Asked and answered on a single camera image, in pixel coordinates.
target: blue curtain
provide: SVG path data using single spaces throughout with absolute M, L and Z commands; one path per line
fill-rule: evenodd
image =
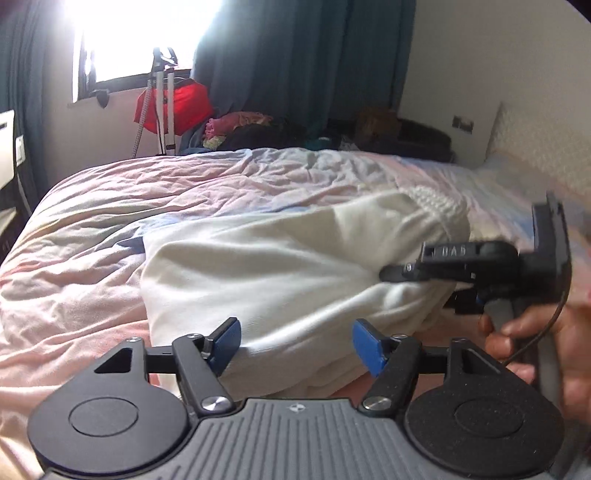
M 16 2 L 0 19 L 0 111 L 15 111 L 15 135 L 25 137 L 19 167 L 31 208 L 48 190 L 43 163 L 43 60 L 57 2 Z
M 415 0 L 226 0 L 192 77 L 219 113 L 261 111 L 319 131 L 397 107 Z

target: gray handle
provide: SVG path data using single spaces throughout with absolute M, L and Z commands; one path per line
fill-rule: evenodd
M 527 305 L 516 305 L 510 300 L 499 299 L 487 303 L 484 311 L 490 315 L 495 330 L 500 330 L 508 321 L 520 316 L 526 308 Z M 515 347 L 520 348 L 527 342 L 528 339 L 519 340 L 515 343 Z M 562 374 L 554 336 L 549 334 L 543 337 L 537 345 L 526 352 L 518 361 L 535 366 L 537 372 L 535 386 L 543 396 L 560 408 Z

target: bed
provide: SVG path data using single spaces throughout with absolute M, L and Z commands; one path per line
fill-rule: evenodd
M 473 239 L 502 236 L 523 248 L 531 247 L 531 202 L 551 187 L 568 204 L 571 295 L 589 299 L 591 208 L 585 192 L 520 162 L 509 144 L 492 141 L 488 161 L 476 171 L 293 148 L 125 160 L 62 181 L 39 204 L 0 267 L 0 478 L 40 476 L 26 437 L 28 415 L 40 401 L 121 340 L 140 336 L 149 344 L 139 290 L 142 239 L 170 223 L 335 205 L 425 185 L 465 199 Z M 515 178 L 528 178 L 527 188 Z M 441 344 L 451 336 L 482 341 L 474 319 L 448 313 L 442 318 L 420 333 L 425 343 Z M 355 401 L 368 382 L 363 375 L 335 395 Z

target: window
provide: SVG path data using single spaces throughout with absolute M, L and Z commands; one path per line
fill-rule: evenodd
M 67 0 L 80 33 L 78 95 L 143 87 L 154 47 L 172 47 L 189 74 L 193 54 L 222 0 Z

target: red bag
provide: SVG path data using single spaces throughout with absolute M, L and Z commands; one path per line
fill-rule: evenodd
M 135 109 L 134 122 L 139 123 L 139 116 L 142 113 L 145 91 L 138 98 Z M 164 86 L 164 99 L 168 98 L 168 90 Z M 190 128 L 195 127 L 213 115 L 213 108 L 207 97 L 207 89 L 192 79 L 186 79 L 174 86 L 174 134 L 182 135 Z M 167 107 L 164 106 L 164 118 L 160 119 L 160 127 L 168 133 Z M 152 88 L 152 95 L 148 104 L 148 112 L 144 128 L 152 133 L 158 134 L 156 126 L 156 88 Z

